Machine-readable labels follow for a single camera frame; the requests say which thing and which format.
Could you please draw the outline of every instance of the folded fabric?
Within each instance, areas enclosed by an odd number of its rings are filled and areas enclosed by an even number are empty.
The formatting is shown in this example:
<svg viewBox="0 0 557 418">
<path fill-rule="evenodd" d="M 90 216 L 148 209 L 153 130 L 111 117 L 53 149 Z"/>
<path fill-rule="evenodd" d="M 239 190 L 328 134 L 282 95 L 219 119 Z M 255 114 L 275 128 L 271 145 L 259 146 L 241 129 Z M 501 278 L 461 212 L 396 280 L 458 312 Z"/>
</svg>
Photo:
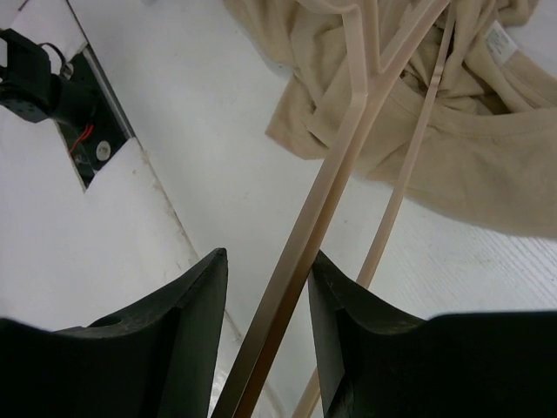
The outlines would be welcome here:
<svg viewBox="0 0 557 418">
<path fill-rule="evenodd" d="M 501 28 L 527 22 L 537 0 L 454 2 L 452 49 L 406 194 L 504 233 L 557 237 L 557 80 Z M 271 59 L 293 68 L 267 134 L 301 158 L 323 158 L 350 101 L 342 18 L 294 0 L 225 3 Z M 366 140 L 358 170 L 368 179 L 398 177 L 444 21 L 413 54 Z M 383 34 L 397 29 L 381 23 Z"/>
</svg>

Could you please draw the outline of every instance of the beige hanger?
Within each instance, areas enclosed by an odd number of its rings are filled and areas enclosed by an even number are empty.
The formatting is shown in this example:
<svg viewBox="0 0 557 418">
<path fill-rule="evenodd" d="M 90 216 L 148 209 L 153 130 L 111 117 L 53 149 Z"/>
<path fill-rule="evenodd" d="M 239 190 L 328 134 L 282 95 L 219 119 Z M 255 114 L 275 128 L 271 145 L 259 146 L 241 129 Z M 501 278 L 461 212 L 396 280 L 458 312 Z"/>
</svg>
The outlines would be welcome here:
<svg viewBox="0 0 557 418">
<path fill-rule="evenodd" d="M 414 2 L 415 7 L 406 21 L 380 52 L 377 0 L 299 1 L 318 13 L 342 15 L 352 98 L 218 398 L 212 415 L 216 418 L 252 416 L 312 263 L 375 118 L 406 63 L 450 2 Z M 314 385 L 312 392 L 315 405 L 319 385 Z"/>
<path fill-rule="evenodd" d="M 399 213 L 400 205 L 402 199 L 404 198 L 404 192 L 408 186 L 408 181 L 412 174 L 416 158 L 418 157 L 419 147 L 421 146 L 422 139 L 426 132 L 427 121 L 430 118 L 433 102 L 437 96 L 437 91 L 439 89 L 439 84 L 441 81 L 441 75 L 445 69 L 446 54 L 448 53 L 449 44 L 451 37 L 453 35 L 454 20 L 455 20 L 455 9 L 454 3 L 449 8 L 449 17 L 446 22 L 445 32 L 443 33 L 443 38 L 441 39 L 439 55 L 437 56 L 437 62 L 435 63 L 435 69 L 433 70 L 432 78 L 427 89 L 426 99 L 419 114 L 418 123 L 416 124 L 416 129 L 410 141 L 408 151 L 402 167 L 400 168 L 399 177 L 397 179 L 396 186 L 393 189 L 391 198 L 387 203 L 385 213 L 383 218 L 379 223 L 379 228 L 375 233 L 373 238 L 372 246 L 367 253 L 364 265 L 359 271 L 358 279 L 356 280 L 362 287 L 368 288 L 373 280 L 373 276 L 377 271 L 379 261 L 381 256 L 385 251 L 386 243 L 389 240 L 391 231 L 393 230 L 394 221 L 396 220 L 397 214 Z M 317 368 L 313 371 L 312 377 L 305 387 L 305 391 L 300 398 L 299 404 L 296 407 L 296 411 L 292 418 L 306 418 L 311 417 L 313 410 L 315 409 L 317 402 L 319 401 L 319 377 L 317 374 Z"/>
</svg>

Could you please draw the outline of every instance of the red wire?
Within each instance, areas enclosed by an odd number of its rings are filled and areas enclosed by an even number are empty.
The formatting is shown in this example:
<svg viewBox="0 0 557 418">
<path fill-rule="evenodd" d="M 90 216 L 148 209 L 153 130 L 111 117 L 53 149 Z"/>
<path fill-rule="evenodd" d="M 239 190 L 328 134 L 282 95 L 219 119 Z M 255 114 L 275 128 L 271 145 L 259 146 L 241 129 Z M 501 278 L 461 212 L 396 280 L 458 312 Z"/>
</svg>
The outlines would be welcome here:
<svg viewBox="0 0 557 418">
<path fill-rule="evenodd" d="M 79 144 L 81 144 L 82 142 L 84 142 L 88 137 L 91 136 L 91 134 L 93 133 L 93 128 L 94 127 L 95 127 L 95 125 L 93 125 L 93 124 L 85 126 L 85 129 L 84 129 L 83 133 L 79 136 L 77 141 L 74 142 L 74 144 L 71 146 L 70 154 L 73 154 L 73 152 L 76 150 L 77 146 Z"/>
</svg>

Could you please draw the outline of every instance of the screw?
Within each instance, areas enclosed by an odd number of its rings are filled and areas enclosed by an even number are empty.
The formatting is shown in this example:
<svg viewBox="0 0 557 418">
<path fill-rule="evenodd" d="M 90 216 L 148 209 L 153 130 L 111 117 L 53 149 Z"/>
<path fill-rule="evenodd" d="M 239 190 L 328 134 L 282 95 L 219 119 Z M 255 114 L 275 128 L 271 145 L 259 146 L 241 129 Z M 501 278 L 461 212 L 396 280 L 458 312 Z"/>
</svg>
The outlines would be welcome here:
<svg viewBox="0 0 557 418">
<path fill-rule="evenodd" d="M 97 145 L 97 159 L 106 161 L 111 157 L 111 145 L 107 141 L 101 141 Z"/>
</svg>

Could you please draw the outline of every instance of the beige towel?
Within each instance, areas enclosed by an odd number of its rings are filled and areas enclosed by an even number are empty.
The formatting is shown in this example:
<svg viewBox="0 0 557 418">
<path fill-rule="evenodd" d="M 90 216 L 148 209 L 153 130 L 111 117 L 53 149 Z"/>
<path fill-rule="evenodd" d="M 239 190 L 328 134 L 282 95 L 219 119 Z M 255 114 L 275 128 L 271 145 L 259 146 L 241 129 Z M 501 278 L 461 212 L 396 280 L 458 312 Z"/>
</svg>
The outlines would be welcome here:
<svg viewBox="0 0 557 418">
<path fill-rule="evenodd" d="M 407 194 L 498 231 L 557 237 L 557 80 L 520 51 L 498 55 L 489 40 L 497 21 L 524 24 L 537 1 L 454 1 L 453 48 Z M 225 2 L 271 59 L 294 70 L 267 134 L 301 158 L 323 158 L 350 100 L 341 17 L 294 0 Z M 369 179 L 398 177 L 443 24 L 414 53 L 370 132 L 358 163 Z"/>
</svg>

